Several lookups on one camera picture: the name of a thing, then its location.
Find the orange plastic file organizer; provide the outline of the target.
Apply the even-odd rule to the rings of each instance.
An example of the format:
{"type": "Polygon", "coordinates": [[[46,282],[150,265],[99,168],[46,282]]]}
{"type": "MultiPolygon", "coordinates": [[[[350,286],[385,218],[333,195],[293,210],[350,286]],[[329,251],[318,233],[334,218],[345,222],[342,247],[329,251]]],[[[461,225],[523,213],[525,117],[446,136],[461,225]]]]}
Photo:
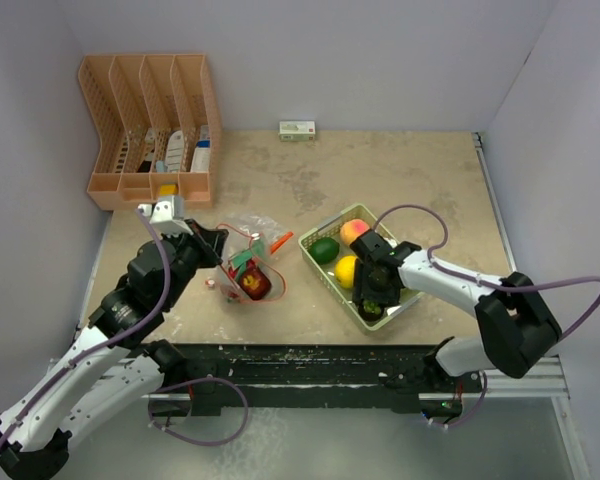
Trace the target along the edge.
{"type": "Polygon", "coordinates": [[[176,184],[188,208],[209,208],[223,126],[204,54],[101,54],[84,57],[78,80],[100,141],[87,193],[104,211],[128,210],[176,184]],[[210,127],[208,173],[190,173],[202,125],[210,127]],[[165,170],[169,137],[182,130],[179,172],[165,170]]]}

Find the light green plastic basket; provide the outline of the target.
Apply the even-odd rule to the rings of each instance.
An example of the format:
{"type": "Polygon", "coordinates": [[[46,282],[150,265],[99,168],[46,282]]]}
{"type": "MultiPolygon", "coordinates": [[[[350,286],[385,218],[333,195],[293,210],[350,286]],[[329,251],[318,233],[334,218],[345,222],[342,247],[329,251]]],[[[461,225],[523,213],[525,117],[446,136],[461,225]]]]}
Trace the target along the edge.
{"type": "Polygon", "coordinates": [[[355,219],[360,219],[369,226],[372,226],[377,220],[377,217],[364,204],[354,203],[328,217],[318,226],[301,235],[298,239],[298,245],[303,259],[308,264],[309,269],[314,276],[318,279],[318,282],[322,285],[322,289],[329,292],[330,297],[339,305],[339,308],[361,331],[375,332],[412,308],[422,298],[423,294],[417,291],[403,290],[399,304],[397,306],[386,308],[383,315],[378,320],[367,322],[360,316],[358,307],[353,303],[353,290],[342,288],[335,277],[336,263],[341,258],[354,254],[354,252],[341,241],[340,229],[347,221],[355,219]],[[334,260],[324,265],[320,265],[312,258],[309,250],[317,241],[323,238],[334,240],[339,244],[340,250],[334,260]]]}

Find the green avocado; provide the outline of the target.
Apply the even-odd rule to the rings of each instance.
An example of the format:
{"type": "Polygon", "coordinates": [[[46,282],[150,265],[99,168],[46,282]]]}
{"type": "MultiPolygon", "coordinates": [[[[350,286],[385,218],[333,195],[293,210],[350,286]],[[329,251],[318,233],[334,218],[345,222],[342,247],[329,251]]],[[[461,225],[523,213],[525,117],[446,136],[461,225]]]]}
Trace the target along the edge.
{"type": "Polygon", "coordinates": [[[318,265],[334,261],[340,254],[340,244],[331,237],[316,240],[308,249],[309,255],[318,265]]]}

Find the peach fruit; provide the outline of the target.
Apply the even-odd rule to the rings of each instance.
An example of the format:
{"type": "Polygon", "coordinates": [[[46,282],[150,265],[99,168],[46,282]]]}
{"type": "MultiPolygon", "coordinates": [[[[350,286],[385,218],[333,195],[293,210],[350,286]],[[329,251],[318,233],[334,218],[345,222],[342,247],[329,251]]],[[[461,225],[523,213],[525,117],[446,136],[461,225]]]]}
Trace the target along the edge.
{"type": "Polygon", "coordinates": [[[344,245],[349,247],[359,236],[370,229],[367,222],[361,219],[352,219],[345,222],[339,231],[339,236],[344,245]]]}

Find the yellow lemon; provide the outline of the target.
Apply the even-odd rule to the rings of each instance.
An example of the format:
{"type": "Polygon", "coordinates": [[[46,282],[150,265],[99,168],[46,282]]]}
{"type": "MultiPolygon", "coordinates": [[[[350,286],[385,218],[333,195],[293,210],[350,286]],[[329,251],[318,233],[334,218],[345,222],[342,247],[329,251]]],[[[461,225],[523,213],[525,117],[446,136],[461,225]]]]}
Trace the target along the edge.
{"type": "Polygon", "coordinates": [[[334,267],[336,282],[345,290],[354,287],[356,261],[355,255],[347,255],[340,258],[334,267]]]}

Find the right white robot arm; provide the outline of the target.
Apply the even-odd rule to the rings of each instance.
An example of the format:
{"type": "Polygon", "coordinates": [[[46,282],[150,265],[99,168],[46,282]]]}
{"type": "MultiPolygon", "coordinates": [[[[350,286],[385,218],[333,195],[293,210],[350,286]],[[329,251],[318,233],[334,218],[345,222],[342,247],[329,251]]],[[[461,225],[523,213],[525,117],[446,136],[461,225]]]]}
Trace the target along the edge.
{"type": "Polygon", "coordinates": [[[477,321],[477,336],[450,337],[427,355],[424,376],[436,391],[479,370],[519,379],[562,336],[537,286],[519,272],[481,276],[410,242],[393,247],[373,230],[358,236],[351,249],[357,257],[352,301],[364,321],[380,320],[400,304],[404,290],[436,297],[477,321]]]}

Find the dark red apple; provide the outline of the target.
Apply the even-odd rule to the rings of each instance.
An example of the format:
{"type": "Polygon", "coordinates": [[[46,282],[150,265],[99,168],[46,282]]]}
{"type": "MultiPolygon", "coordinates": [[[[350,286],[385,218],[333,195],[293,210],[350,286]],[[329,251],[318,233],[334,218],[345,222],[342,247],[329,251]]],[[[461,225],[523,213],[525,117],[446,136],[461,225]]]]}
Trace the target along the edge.
{"type": "Polygon", "coordinates": [[[264,299],[272,289],[271,281],[257,266],[248,267],[239,277],[238,284],[253,301],[264,299]]]}

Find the yellow block in organizer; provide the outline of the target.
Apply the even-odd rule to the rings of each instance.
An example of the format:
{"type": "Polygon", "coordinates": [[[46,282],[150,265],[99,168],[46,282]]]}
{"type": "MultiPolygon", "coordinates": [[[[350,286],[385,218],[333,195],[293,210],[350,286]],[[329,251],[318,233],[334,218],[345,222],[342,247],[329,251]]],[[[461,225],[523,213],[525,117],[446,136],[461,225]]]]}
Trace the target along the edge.
{"type": "Polygon", "coordinates": [[[176,184],[164,184],[159,187],[158,196],[171,196],[178,194],[178,186],[176,184]]]}

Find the pink dragon fruit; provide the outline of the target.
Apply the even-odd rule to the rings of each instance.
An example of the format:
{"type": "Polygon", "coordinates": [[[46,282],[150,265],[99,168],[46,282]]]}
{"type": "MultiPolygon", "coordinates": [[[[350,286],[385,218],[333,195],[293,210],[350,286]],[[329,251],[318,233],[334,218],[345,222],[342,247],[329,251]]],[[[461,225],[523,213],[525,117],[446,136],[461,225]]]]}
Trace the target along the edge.
{"type": "Polygon", "coordinates": [[[264,264],[264,259],[266,258],[266,254],[267,254],[267,247],[265,246],[265,244],[263,242],[261,242],[260,240],[257,240],[257,241],[254,241],[246,249],[241,250],[238,253],[234,254],[229,259],[229,276],[231,279],[234,280],[234,282],[238,285],[239,288],[240,288],[240,286],[238,284],[238,279],[245,272],[245,270],[250,266],[259,267],[270,280],[269,274],[267,272],[267,267],[264,264]]]}

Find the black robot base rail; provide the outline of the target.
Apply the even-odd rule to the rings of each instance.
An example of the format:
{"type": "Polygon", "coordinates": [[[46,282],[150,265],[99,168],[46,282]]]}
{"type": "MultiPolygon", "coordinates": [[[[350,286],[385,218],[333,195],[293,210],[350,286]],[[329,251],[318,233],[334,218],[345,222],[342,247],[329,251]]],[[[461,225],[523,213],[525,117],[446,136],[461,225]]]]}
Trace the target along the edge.
{"type": "Polygon", "coordinates": [[[220,384],[181,387],[149,397],[158,417],[217,416],[225,408],[386,409],[459,414],[462,394],[482,388],[478,373],[458,379],[434,372],[429,345],[180,344],[180,380],[218,377],[220,384]]]}

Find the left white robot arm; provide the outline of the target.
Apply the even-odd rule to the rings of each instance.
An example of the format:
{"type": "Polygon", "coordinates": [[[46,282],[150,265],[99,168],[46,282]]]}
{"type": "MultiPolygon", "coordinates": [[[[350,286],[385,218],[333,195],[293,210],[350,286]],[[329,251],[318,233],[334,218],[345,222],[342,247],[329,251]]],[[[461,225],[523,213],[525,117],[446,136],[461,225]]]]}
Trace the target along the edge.
{"type": "Polygon", "coordinates": [[[9,478],[53,478],[71,449],[128,404],[184,384],[186,360],[173,344],[141,344],[197,271],[221,264],[229,233],[192,219],[174,225],[176,234],[153,234],[138,249],[68,351],[0,413],[0,468],[9,478]]]}

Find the small green white box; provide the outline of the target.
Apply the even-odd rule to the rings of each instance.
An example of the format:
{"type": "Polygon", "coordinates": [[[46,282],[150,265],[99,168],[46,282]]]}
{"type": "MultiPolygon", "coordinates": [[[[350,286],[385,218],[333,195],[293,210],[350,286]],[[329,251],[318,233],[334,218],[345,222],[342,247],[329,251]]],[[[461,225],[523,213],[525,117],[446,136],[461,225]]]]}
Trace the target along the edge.
{"type": "Polygon", "coordinates": [[[314,121],[280,121],[278,135],[282,142],[314,141],[316,125],[314,121]]]}

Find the clear zip top bag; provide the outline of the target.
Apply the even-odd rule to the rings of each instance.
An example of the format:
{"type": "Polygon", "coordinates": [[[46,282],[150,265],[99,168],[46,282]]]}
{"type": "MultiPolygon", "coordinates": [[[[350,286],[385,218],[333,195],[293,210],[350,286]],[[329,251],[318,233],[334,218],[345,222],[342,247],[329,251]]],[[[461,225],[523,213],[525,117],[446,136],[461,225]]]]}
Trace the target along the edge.
{"type": "Polygon", "coordinates": [[[217,227],[226,230],[221,264],[205,281],[226,302],[255,304],[280,300],[287,281],[274,266],[275,254],[293,238],[293,232],[266,215],[228,216],[217,227]]]}

